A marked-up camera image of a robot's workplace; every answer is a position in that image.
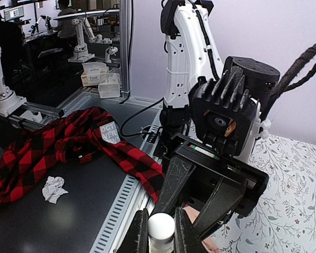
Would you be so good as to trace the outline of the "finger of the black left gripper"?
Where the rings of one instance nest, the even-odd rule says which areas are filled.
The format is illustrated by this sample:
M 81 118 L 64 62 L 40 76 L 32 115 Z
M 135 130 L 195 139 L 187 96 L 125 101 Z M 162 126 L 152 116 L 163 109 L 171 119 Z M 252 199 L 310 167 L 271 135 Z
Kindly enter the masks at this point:
M 229 212 L 233 212 L 246 190 L 246 179 L 221 178 L 201 210 L 207 221 L 211 221 L 211 234 L 214 233 Z
M 170 159 L 163 187 L 151 216 L 167 213 L 173 217 L 177 207 L 186 205 L 190 195 L 190 178 L 195 168 L 194 163 L 179 155 Z

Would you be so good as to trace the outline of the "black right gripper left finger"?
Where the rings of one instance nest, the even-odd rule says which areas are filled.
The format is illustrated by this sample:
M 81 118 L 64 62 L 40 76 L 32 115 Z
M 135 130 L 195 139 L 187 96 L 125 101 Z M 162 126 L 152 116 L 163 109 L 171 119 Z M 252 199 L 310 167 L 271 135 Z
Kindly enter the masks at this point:
M 129 226 L 127 233 L 120 246 L 112 252 L 123 253 L 146 253 L 149 252 L 148 234 L 149 213 L 145 208 L 138 210 Z

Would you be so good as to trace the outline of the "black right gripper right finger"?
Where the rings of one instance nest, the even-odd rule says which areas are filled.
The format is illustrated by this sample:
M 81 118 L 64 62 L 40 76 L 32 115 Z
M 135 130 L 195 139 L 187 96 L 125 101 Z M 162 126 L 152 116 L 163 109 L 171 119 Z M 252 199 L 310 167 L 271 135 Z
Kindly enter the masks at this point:
M 175 210 L 174 252 L 207 252 L 197 236 L 186 211 L 180 207 L 177 207 Z

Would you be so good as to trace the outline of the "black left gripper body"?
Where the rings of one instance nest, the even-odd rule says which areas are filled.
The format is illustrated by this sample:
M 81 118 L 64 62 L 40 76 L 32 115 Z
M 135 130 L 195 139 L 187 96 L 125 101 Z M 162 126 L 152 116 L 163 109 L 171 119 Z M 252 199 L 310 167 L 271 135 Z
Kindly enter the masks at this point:
M 266 173 L 234 158 L 218 155 L 201 143 L 180 133 L 172 136 L 167 145 L 167 153 L 163 158 L 163 170 L 167 173 L 170 159 L 179 155 L 195 164 L 191 175 L 189 198 L 186 204 L 200 211 L 219 180 L 223 177 L 237 181 L 246 179 L 245 193 L 233 212 L 247 216 L 256 206 L 260 196 L 264 193 L 269 177 Z

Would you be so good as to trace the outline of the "clear nail polish bottle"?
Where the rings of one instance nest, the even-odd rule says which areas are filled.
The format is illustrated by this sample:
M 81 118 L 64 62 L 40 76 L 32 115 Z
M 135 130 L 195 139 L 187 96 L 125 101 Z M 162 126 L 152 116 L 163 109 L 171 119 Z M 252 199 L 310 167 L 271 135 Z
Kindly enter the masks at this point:
M 171 253 L 173 252 L 174 238 L 168 240 L 158 240 L 149 237 L 150 253 Z

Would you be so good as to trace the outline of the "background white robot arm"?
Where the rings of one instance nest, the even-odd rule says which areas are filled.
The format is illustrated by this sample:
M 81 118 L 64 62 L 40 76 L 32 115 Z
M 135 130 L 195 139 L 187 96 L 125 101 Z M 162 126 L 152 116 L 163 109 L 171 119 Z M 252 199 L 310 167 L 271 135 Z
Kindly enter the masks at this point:
M 86 18 L 75 18 L 72 24 L 76 29 L 77 45 L 74 47 L 73 56 L 68 59 L 69 63 L 85 63 L 95 57 L 95 54 L 89 53 L 87 44 L 84 40 L 84 33 L 93 42 L 95 35 Z

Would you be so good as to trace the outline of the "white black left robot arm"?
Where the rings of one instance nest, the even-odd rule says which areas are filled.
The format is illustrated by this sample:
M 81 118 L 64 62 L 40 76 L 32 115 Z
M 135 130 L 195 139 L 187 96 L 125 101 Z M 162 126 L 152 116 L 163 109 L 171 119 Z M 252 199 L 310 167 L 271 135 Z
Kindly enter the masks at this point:
M 166 179 L 153 213 L 190 205 L 206 239 L 234 213 L 248 216 L 268 175 L 248 161 L 271 126 L 266 107 L 277 69 L 251 58 L 220 59 L 209 25 L 211 1 L 167 1 L 161 31 L 167 44 L 167 89 L 155 155 Z

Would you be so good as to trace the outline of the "red black plaid sleeve forearm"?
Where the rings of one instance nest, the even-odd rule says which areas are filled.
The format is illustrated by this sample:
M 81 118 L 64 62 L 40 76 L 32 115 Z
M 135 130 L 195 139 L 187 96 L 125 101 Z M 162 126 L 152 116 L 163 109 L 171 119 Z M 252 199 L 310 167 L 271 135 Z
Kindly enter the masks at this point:
M 100 155 L 138 179 L 157 202 L 165 178 L 162 166 L 124 139 L 116 144 L 104 140 L 100 128 L 114 121 L 106 110 L 94 106 L 26 132 L 23 141 L 11 143 L 0 158 L 0 211 L 34 189 L 58 162 L 84 163 Z

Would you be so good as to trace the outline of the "second background robot arm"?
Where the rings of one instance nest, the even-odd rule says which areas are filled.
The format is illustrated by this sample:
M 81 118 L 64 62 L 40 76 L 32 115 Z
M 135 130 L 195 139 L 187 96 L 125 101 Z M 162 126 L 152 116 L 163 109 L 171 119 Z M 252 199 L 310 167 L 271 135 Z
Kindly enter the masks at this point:
M 108 45 L 105 50 L 105 63 L 112 63 L 111 56 L 116 55 L 118 52 L 118 48 L 113 45 L 113 39 L 97 34 L 94 43 Z

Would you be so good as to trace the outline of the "third background robot arm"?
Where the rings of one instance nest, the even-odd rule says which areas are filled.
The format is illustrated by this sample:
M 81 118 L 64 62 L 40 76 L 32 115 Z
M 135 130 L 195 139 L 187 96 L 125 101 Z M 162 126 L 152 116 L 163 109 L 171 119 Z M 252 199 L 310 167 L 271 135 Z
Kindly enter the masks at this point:
M 8 117 L 15 110 L 27 102 L 26 97 L 18 96 L 4 82 L 4 76 L 1 65 L 1 47 L 0 47 L 0 116 Z

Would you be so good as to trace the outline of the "person's left hand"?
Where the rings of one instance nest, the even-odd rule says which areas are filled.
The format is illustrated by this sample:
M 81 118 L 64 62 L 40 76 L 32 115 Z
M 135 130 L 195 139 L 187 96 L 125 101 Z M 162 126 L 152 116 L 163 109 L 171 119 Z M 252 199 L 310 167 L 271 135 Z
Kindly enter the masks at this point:
M 183 209 L 186 211 L 191 224 L 199 235 L 205 250 L 207 252 L 220 252 L 219 247 L 210 238 L 212 222 L 206 220 L 205 212 L 203 210 L 198 211 L 188 205 Z

